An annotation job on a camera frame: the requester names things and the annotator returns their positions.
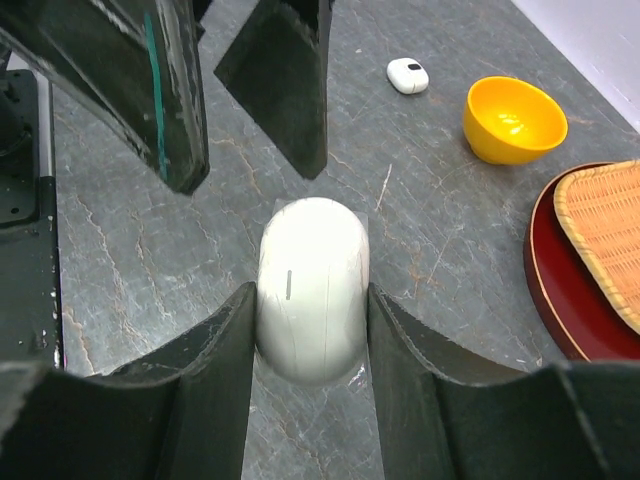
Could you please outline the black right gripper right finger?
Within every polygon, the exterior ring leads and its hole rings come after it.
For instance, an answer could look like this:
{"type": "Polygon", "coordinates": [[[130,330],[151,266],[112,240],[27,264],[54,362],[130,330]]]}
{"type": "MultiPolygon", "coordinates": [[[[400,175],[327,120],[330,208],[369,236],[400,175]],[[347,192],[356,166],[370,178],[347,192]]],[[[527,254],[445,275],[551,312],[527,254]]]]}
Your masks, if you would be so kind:
{"type": "Polygon", "coordinates": [[[368,347],[389,479],[639,475],[635,362],[516,370],[427,327],[377,285],[368,347]]]}

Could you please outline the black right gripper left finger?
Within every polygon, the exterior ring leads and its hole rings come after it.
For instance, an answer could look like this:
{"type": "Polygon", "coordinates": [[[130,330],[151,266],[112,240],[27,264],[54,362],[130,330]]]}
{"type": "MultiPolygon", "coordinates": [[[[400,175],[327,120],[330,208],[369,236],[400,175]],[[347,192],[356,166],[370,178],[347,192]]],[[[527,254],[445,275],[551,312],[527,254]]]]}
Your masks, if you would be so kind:
{"type": "Polygon", "coordinates": [[[237,479],[254,362],[256,286],[108,375],[1,366],[5,479],[237,479]]]}

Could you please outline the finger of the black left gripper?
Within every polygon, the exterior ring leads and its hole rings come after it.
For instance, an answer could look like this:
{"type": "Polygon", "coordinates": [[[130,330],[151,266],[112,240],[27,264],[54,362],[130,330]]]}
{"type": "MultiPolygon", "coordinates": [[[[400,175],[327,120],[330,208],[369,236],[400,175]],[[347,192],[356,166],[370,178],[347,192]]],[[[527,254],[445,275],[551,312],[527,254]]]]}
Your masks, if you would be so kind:
{"type": "Polygon", "coordinates": [[[209,173],[199,20],[190,1],[4,1],[1,41],[191,195],[209,173]]]}
{"type": "Polygon", "coordinates": [[[327,71],[334,3],[261,0],[214,70],[305,179],[326,167],[327,71]]]}

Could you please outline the white earbud charging case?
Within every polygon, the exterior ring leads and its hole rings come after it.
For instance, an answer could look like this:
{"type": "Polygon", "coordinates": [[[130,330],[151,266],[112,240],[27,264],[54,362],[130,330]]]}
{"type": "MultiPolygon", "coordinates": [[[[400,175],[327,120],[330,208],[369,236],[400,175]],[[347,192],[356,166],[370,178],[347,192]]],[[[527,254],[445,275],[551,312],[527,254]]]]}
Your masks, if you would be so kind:
{"type": "Polygon", "coordinates": [[[368,231],[343,204],[324,197],[290,202],[267,223],[260,244],[256,341],[282,378],[336,383],[367,344],[368,231]]]}

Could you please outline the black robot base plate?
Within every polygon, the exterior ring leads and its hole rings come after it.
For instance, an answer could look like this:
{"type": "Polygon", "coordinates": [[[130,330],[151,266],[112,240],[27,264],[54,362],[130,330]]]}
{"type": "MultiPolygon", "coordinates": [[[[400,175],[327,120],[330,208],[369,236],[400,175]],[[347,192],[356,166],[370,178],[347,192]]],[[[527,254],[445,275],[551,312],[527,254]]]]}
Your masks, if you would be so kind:
{"type": "Polygon", "coordinates": [[[64,366],[51,86],[27,68],[1,75],[1,358],[64,366]]]}

